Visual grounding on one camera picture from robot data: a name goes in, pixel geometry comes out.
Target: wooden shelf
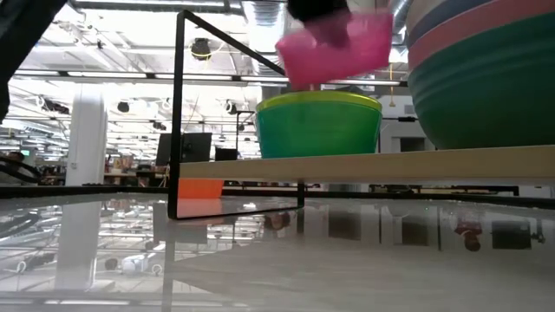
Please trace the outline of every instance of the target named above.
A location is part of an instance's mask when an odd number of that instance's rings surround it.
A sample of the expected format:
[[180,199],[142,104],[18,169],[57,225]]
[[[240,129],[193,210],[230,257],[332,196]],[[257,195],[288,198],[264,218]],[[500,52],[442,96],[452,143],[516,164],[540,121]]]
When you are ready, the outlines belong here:
[[555,185],[555,146],[184,163],[180,177],[305,183]]

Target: computer monitor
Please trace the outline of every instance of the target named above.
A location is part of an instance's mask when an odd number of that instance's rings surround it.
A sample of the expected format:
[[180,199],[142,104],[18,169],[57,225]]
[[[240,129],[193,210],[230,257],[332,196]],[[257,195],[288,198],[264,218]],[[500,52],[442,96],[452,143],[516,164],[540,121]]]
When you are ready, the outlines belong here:
[[185,133],[181,141],[181,162],[210,161],[211,133]]
[[170,161],[170,152],[172,147],[172,135],[163,133],[158,141],[158,152],[156,153],[156,166],[167,166]]
[[237,150],[235,148],[216,147],[216,161],[237,160]]
[[[211,133],[182,134],[180,162],[209,161],[211,145]],[[157,166],[166,166],[170,161],[171,146],[172,135],[170,133],[161,134],[158,143],[158,152],[156,154]]]

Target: pink plastic container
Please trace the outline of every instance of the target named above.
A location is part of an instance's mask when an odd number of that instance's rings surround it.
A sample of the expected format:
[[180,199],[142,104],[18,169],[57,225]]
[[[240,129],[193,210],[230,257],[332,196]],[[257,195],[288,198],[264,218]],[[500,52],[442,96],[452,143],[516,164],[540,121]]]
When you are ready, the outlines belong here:
[[292,87],[306,89],[389,65],[393,16],[336,14],[287,35],[276,49]]

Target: glossy floor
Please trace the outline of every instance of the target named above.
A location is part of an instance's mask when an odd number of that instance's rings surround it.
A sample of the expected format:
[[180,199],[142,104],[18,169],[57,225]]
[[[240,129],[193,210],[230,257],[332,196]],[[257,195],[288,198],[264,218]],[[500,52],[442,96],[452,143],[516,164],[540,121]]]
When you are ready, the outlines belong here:
[[0,201],[0,311],[553,311],[555,212],[158,195]]

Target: black cable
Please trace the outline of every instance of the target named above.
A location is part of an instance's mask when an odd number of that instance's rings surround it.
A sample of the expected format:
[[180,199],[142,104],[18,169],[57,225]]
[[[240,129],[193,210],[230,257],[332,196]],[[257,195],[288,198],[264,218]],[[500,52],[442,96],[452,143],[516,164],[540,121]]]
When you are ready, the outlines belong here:
[[[10,165],[16,166],[16,168],[14,168],[14,167],[9,167],[9,166],[0,164],[0,172],[4,172],[10,175],[11,177],[20,179],[23,182],[39,183],[42,179],[42,174],[38,170],[36,170],[35,167],[33,166],[29,166],[17,160],[8,159],[3,156],[0,156],[0,162],[3,162],[4,164],[10,164]],[[23,174],[19,172],[20,168],[23,168],[30,174]]]

